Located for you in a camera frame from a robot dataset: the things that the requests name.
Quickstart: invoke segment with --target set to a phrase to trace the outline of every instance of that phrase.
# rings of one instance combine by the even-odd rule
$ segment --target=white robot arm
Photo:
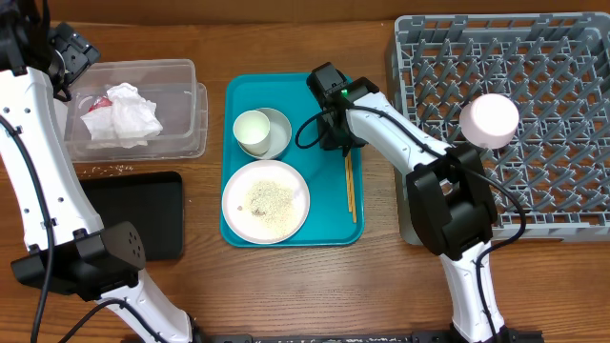
[[[373,108],[387,112],[414,134],[421,142],[439,154],[445,154],[450,146],[429,136],[418,129],[403,115],[396,111],[381,92],[368,93],[354,101],[354,105]],[[363,110],[347,110],[347,122],[350,131],[373,145],[402,174],[413,171],[417,165],[428,165],[437,160],[430,153],[423,151],[419,145],[407,137],[394,123],[377,114]],[[453,325],[459,334],[470,343],[485,342],[492,337],[491,329],[485,316],[477,289],[477,274],[475,261],[491,242],[477,243],[463,252],[459,260],[452,260],[442,254],[442,262],[449,291],[453,300]],[[489,266],[489,256],[483,259],[481,277],[487,308],[492,314],[494,327],[499,333],[504,326],[504,319],[498,310],[494,296],[494,286]]]
[[[49,77],[42,71],[32,68],[27,68],[27,73],[19,76],[14,76],[11,71],[2,71],[0,72],[0,84],[5,86],[4,91],[0,92],[2,115],[14,128],[21,131],[21,140],[28,148],[33,165],[38,170],[40,183],[55,223],[53,227],[55,253],[62,253],[62,247],[78,244],[75,242],[80,242],[80,246],[86,246],[83,242],[88,237],[92,241],[97,233],[104,233],[106,230],[115,232],[114,235],[119,235],[120,228],[104,229],[99,215],[83,193],[63,139],[58,138],[61,137],[61,133],[55,120]],[[32,285],[35,284],[32,278],[36,275],[40,276],[41,273],[33,269],[29,262],[33,261],[36,256],[45,254],[49,248],[46,231],[42,224],[42,213],[38,207],[36,194],[23,158],[11,136],[6,132],[0,134],[0,152],[22,210],[24,241],[30,252],[30,256],[25,259],[13,262],[12,267],[20,281]],[[132,234],[137,234],[132,227],[126,230],[129,229]],[[109,234],[100,236],[105,243],[114,242]],[[86,266],[89,264],[87,262],[91,262],[95,265],[95,261],[84,260],[88,254],[88,251],[84,250],[87,247],[79,248],[81,249],[79,258],[83,260],[74,263]],[[109,247],[109,249],[125,250],[127,247],[116,244],[114,248]],[[110,253],[114,253],[118,257],[123,255],[118,251]],[[133,263],[135,265],[133,269],[136,270],[139,269],[140,262],[143,267],[145,261],[127,260],[127,262]],[[87,266],[87,268],[94,267],[103,269],[102,264]],[[53,284],[58,282],[57,279],[63,278],[63,281],[75,284],[75,288],[78,288],[77,284],[82,281],[79,280],[79,276],[85,276],[76,273],[66,275],[65,271],[58,273],[61,275],[57,275],[53,279]],[[166,341],[192,342],[193,328],[189,316],[184,311],[177,309],[167,299],[145,269],[142,268],[135,273],[137,274],[135,285],[123,285],[112,289],[106,285],[104,280],[99,280],[99,289],[107,291],[100,293],[94,300],[101,303],[110,298],[124,299]],[[51,288],[52,292],[67,292],[67,290],[60,291],[58,289],[60,286],[54,286]],[[94,288],[94,285],[88,285],[88,288]],[[119,305],[110,305],[109,308],[132,327],[144,341],[155,341],[126,309]]]
[[[342,148],[345,154],[346,148],[368,143],[400,174],[407,175],[414,227],[424,245],[440,256],[447,276],[455,333],[464,341],[475,343],[488,342],[505,331],[494,296],[488,255],[481,261],[481,285],[495,334],[478,292],[476,261],[491,246],[491,224],[497,216],[491,192],[487,184],[479,184],[481,198],[471,196],[467,183],[474,180],[464,175],[456,180],[448,171],[450,164],[442,161],[454,159],[453,163],[467,165],[474,162],[475,166],[478,163],[481,173],[478,155],[473,155],[474,151],[451,148],[426,134],[396,111],[370,81],[358,79],[349,83],[330,63],[312,72],[308,86],[320,107],[325,109],[316,117],[322,149]],[[447,202],[439,185],[447,182],[445,178],[454,178],[452,183],[460,181],[459,187],[463,188],[463,192],[457,187],[452,191],[456,194],[448,194],[453,200]]]
[[[13,273],[24,285],[77,293],[86,301],[118,299],[109,308],[145,342],[200,342],[194,321],[167,299],[144,269],[145,254],[136,254],[138,243],[131,241],[138,238],[137,230],[130,223],[105,228],[80,186],[53,97],[70,99],[68,86],[99,53],[66,24],[50,30],[46,2],[43,7],[42,20],[33,1],[10,2],[0,10],[0,153],[19,202],[29,253],[11,263]],[[42,208],[50,216],[47,220]],[[47,227],[52,229],[52,246]],[[61,264],[58,268],[53,268],[53,259]],[[43,292],[40,316],[45,299]],[[37,333],[35,324],[32,341]]]

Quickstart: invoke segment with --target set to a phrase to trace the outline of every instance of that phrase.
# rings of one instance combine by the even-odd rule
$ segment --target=chopsticks
[[[345,157],[345,182],[347,184],[347,207],[356,222],[356,198],[354,196],[354,173],[352,171],[352,152]]]

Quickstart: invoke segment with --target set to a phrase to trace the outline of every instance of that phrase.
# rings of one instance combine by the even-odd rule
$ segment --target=white cup
[[[498,149],[510,143],[519,124],[517,106],[504,95],[485,94],[463,108],[461,132],[481,148]]]
[[[233,135],[241,147],[254,155],[260,155],[269,149],[271,123],[261,111],[245,111],[233,123]]]

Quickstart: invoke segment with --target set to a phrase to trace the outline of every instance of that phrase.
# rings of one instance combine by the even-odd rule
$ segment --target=plastic grid
[[[609,31],[605,13],[402,16],[386,56],[389,94],[455,144],[466,141],[463,106],[484,93],[510,97],[518,131],[480,156],[528,211],[525,237],[610,240]],[[505,196],[495,200],[494,235],[508,237],[519,215]]]

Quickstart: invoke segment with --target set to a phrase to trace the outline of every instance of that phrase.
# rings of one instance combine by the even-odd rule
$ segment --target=wood grain surface
[[[131,25],[313,23],[405,14],[610,11],[607,0],[52,0],[54,20]]]
[[[171,301],[195,316],[207,333],[408,333],[448,328],[452,304],[440,262],[400,238],[393,170],[370,146],[362,152],[366,230],[354,245],[244,250],[225,243],[218,229],[224,94],[229,82],[239,74],[310,71],[333,61],[342,71],[367,76],[385,89],[383,52],[392,24],[81,30],[102,51],[103,61],[190,58],[197,79],[208,89],[210,130],[202,157],[76,166],[81,178],[106,176],[117,165],[131,166],[129,173],[182,174],[184,256],[149,263],[147,268]],[[92,172],[93,167],[101,168]],[[0,203],[0,341],[23,342],[30,337],[39,291],[20,285],[10,271],[10,262],[26,250],[4,169]],[[549,343],[610,341],[610,245],[519,242],[495,252],[492,266],[498,305],[511,328],[543,330]],[[56,342],[92,305],[77,296],[52,294],[40,341]],[[73,341],[117,342],[130,334],[118,317],[103,311]]]

